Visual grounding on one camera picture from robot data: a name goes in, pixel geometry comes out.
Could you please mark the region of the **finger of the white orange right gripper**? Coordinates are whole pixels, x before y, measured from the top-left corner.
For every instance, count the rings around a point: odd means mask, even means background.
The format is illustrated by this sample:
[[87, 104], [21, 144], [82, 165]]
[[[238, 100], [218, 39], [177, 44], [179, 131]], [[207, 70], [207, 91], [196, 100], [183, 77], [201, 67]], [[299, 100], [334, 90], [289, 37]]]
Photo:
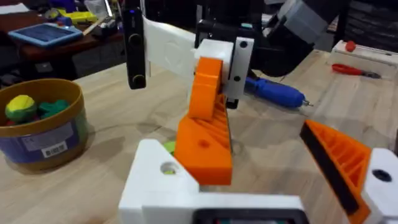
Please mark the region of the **finger of the white orange right gripper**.
[[223, 93], [226, 96], [226, 107], [229, 109], [236, 109], [240, 97], [243, 96], [253, 48], [254, 39], [236, 38], [229, 76], [223, 87]]
[[212, 120], [216, 98], [228, 81], [234, 44], [205, 39], [194, 50], [195, 76], [190, 93], [188, 116]]

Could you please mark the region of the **bare white left gripper left finger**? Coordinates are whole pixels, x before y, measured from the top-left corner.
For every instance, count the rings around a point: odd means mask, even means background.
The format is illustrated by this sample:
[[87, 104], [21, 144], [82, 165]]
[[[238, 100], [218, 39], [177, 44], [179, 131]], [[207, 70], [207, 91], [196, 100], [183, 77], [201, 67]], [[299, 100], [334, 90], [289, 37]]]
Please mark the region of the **bare white left gripper left finger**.
[[191, 223], [195, 210], [190, 203], [199, 184], [154, 139], [137, 148], [119, 202], [121, 223]]

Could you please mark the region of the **white orange left gripper right finger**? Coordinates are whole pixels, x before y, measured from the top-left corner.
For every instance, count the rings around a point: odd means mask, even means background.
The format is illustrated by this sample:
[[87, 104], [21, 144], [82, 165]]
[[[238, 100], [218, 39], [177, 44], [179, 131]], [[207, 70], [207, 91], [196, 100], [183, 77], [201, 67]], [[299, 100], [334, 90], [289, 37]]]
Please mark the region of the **white orange left gripper right finger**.
[[300, 137], [345, 212], [346, 223], [397, 223], [397, 156], [305, 120]]

